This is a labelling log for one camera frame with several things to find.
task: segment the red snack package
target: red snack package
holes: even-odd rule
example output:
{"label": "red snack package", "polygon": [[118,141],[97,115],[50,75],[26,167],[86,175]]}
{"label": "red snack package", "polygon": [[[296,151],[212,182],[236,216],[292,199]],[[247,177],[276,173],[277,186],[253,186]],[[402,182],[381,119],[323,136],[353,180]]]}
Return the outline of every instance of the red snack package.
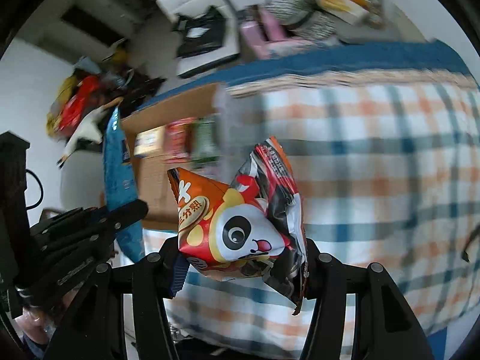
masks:
{"label": "red snack package", "polygon": [[167,174],[178,204],[178,232],[191,230],[229,189],[183,168],[169,169]]}
{"label": "red snack package", "polygon": [[[211,191],[208,182],[217,183],[196,176],[203,180],[192,179],[190,188],[200,187],[202,196]],[[297,304],[297,314],[307,271],[302,203],[277,140],[256,145],[221,198],[208,200],[208,210],[202,209],[188,227],[179,225],[179,251],[200,273],[216,280],[261,276]]]}
{"label": "red snack package", "polygon": [[80,83],[78,92],[64,105],[61,111],[61,121],[58,126],[60,133],[65,137],[71,137],[85,116],[89,105],[89,96],[100,89],[97,76],[87,76]]}
{"label": "red snack package", "polygon": [[194,117],[186,117],[166,126],[165,130],[165,153],[167,163],[188,162],[191,151],[191,125]]}

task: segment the black mount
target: black mount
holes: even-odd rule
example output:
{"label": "black mount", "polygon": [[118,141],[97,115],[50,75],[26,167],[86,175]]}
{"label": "black mount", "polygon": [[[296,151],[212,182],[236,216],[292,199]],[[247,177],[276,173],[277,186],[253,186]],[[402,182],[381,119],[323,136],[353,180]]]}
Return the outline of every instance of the black mount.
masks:
{"label": "black mount", "polygon": [[[306,298],[317,299],[301,360],[338,360],[347,293],[355,293],[352,360],[433,360],[415,315],[381,264],[344,265],[320,253],[307,239],[309,277]],[[112,269],[101,263],[92,272],[47,349],[45,360],[127,360],[123,294],[133,294],[133,317],[140,360],[178,355],[170,335],[163,298],[175,294],[175,270],[182,257],[177,238],[135,265]]]}

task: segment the red bag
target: red bag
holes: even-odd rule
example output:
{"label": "red bag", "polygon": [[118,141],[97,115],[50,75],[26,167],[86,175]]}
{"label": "red bag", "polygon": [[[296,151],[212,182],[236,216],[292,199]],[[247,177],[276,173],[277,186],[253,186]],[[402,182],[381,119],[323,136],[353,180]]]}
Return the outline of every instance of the red bag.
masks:
{"label": "red bag", "polygon": [[65,137],[71,137],[85,116],[88,97],[100,88],[96,76],[88,76],[80,83],[78,92],[65,104],[61,111],[61,121],[58,131]]}

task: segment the plaid bedsheet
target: plaid bedsheet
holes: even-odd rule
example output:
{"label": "plaid bedsheet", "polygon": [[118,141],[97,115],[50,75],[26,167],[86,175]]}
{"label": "plaid bedsheet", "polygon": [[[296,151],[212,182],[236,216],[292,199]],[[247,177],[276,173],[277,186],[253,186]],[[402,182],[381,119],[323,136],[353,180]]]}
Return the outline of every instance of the plaid bedsheet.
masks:
{"label": "plaid bedsheet", "polygon": [[[227,89],[237,122],[229,168],[270,135],[282,144],[304,202],[306,235],[340,261],[382,263],[427,334],[479,302],[480,93],[442,70],[282,76]],[[158,240],[145,240],[158,250]],[[353,342],[347,298],[342,358]],[[216,282],[191,269],[166,302],[172,324],[205,341],[264,357],[300,356],[314,301],[302,312],[260,278]]]}

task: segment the panda cartoon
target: panda cartoon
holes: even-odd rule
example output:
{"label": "panda cartoon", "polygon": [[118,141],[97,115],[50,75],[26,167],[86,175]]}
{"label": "panda cartoon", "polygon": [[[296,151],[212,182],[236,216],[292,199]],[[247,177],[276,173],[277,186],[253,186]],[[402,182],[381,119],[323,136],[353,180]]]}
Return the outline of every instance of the panda cartoon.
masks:
{"label": "panda cartoon", "polygon": [[279,256],[290,238],[266,218],[266,201],[256,198],[255,178],[241,175],[246,188],[229,188],[222,200],[188,234],[179,235],[179,249],[201,270],[238,270],[241,261]]}

